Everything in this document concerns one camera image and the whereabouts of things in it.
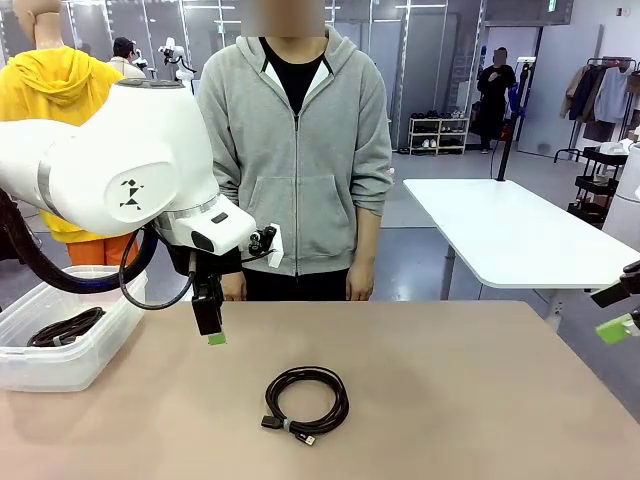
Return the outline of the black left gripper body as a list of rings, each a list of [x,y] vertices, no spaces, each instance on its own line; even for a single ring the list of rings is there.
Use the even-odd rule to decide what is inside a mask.
[[[172,265],[179,275],[188,275],[192,253],[193,251],[188,247],[172,247]],[[214,276],[221,279],[223,275],[242,271],[241,254],[238,248],[233,248],[222,256],[202,250],[195,250],[195,253],[196,275],[199,278]]]

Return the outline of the person left hand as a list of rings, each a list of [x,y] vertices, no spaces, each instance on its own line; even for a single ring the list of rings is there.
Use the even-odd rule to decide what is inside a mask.
[[[374,290],[374,282],[374,261],[355,260],[346,278],[346,300],[368,301]]]

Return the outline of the person right hand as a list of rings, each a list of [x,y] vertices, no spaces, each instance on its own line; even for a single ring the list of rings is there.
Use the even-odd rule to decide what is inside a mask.
[[[242,271],[223,275],[221,285],[225,301],[239,302],[246,300],[246,279]]]

